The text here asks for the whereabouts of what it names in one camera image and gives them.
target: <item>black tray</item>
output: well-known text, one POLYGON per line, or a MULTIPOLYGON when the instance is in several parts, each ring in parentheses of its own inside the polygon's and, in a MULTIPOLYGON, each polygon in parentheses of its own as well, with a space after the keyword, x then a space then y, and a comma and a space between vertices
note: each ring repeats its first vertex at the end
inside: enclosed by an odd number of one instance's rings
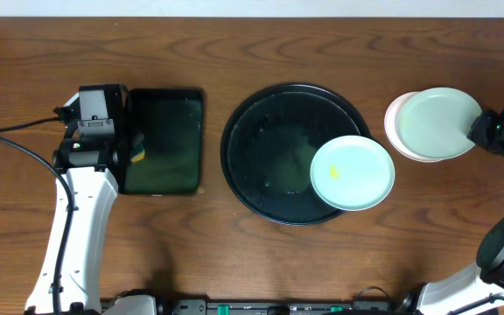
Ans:
POLYGON ((191 194, 200 183, 203 95, 198 89, 137 88, 126 108, 130 138, 145 158, 128 166, 125 194, 191 194))
POLYGON ((335 137, 371 137, 354 106, 338 94, 306 84, 268 87, 228 120, 220 147, 225 179, 239 200, 272 221, 308 225, 343 213, 314 192, 316 151, 335 137))

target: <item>cable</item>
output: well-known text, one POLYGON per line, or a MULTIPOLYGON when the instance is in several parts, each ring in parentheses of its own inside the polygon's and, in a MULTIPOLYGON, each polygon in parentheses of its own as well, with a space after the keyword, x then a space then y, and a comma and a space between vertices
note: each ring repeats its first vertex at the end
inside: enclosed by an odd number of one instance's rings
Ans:
POLYGON ((390 296, 388 293, 386 293, 385 290, 383 290, 381 287, 377 287, 377 286, 369 286, 363 290, 361 290, 361 292, 359 292, 354 298, 353 298, 353 302, 357 301, 363 294, 367 293, 367 291, 371 291, 371 290, 378 290, 382 293, 384 293, 384 295, 386 296, 386 299, 389 301, 390 300, 390 296))
POLYGON ((471 303, 471 304, 469 304, 467 306, 464 306, 464 307, 460 307, 456 311, 449 311, 448 315, 459 315, 459 314, 462 314, 464 312, 468 312, 470 310, 473 310, 476 307, 480 307, 482 305, 486 305, 487 303, 493 303, 496 300, 504 301, 504 297, 502 295, 499 295, 499 294, 497 294, 497 295, 490 295, 489 297, 486 297, 486 298, 484 298, 484 299, 482 299, 480 301, 471 303))
POLYGON ((74 216, 74 210, 75 210, 75 204, 74 204, 74 196, 71 193, 71 190, 69 189, 69 185, 67 182, 61 177, 61 175, 56 171, 56 169, 48 163, 48 161, 44 160, 43 157, 40 155, 32 152, 31 150, 26 149, 24 146, 14 143, 11 140, 7 140, 3 137, 0 137, 0 143, 2 144, 7 144, 23 153, 26 153, 29 155, 31 158, 34 158, 38 162, 40 162, 43 166, 45 166, 50 172, 53 174, 53 176, 58 179, 59 183, 63 186, 64 191, 66 192, 67 196, 67 217, 66 217, 66 224, 64 226, 63 230, 63 235, 61 236, 61 242, 59 244, 59 249, 58 249, 58 257, 56 258, 56 266, 53 272, 53 283, 52 283, 52 305, 53 305, 53 313, 55 315, 60 314, 60 277, 61 277, 61 265, 63 263, 63 256, 66 252, 66 245, 67 245, 67 237, 69 236, 69 230, 71 229, 71 222, 73 220, 74 216))
POLYGON ((12 131, 12 130, 21 130, 27 127, 35 126, 37 124, 41 123, 49 123, 49 122, 59 122, 60 119, 58 117, 52 117, 52 118, 44 118, 40 119, 34 122, 28 122, 28 123, 23 123, 17 126, 12 126, 12 127, 5 127, 5 128, 0 128, 0 132, 5 132, 5 131, 12 131))

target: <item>stacked plates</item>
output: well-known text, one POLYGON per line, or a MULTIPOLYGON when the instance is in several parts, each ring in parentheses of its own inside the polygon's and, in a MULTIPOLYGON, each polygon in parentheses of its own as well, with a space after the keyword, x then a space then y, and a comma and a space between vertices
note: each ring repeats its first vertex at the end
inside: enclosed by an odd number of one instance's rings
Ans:
POLYGON ((454 88, 437 87, 396 98, 384 116, 388 140, 407 158, 438 162, 468 152, 466 138, 480 105, 454 88))

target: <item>mint green plate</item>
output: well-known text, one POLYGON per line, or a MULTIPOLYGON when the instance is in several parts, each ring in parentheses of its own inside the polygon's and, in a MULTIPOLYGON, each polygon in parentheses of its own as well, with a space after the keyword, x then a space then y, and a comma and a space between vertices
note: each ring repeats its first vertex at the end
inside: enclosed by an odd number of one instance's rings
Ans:
POLYGON ((480 105, 468 94, 436 87, 414 95, 396 118, 402 143, 426 158, 455 158, 474 143, 466 138, 480 105))
POLYGON ((314 191, 328 205, 359 211, 373 207, 394 184, 394 163, 377 142, 340 136, 324 144, 311 162, 314 191))

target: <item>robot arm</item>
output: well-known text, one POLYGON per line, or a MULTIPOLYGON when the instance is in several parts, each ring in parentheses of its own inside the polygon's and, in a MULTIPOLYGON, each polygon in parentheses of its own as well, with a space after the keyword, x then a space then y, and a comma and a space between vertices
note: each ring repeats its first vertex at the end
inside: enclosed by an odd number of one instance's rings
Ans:
MULTIPOLYGON (((72 168, 62 175, 75 193, 78 210, 73 221, 62 263, 60 304, 63 310, 85 309, 101 312, 99 290, 104 233, 110 208, 118 194, 118 184, 110 170, 94 167, 72 168)), ((67 199, 58 183, 56 212, 44 264, 34 291, 26 301, 25 314, 53 312, 50 288, 66 221, 67 199)))
MULTIPOLYGON (((504 156, 504 109, 500 114, 485 111, 476 119, 468 138, 486 150, 504 156)), ((467 310, 473 315, 504 305, 496 300, 468 309, 467 305, 492 295, 504 297, 504 218, 479 246, 476 263, 438 283, 429 283, 420 294, 417 309, 424 315, 467 310)))
MULTIPOLYGON (((119 85, 81 87, 64 108, 54 110, 67 126, 54 152, 54 164, 75 203, 59 275, 59 305, 64 312, 101 312, 99 276, 104 235, 127 164, 122 90, 119 85)), ((57 187, 50 241, 24 314, 55 312, 53 273, 67 217, 66 192, 59 183, 57 187)))

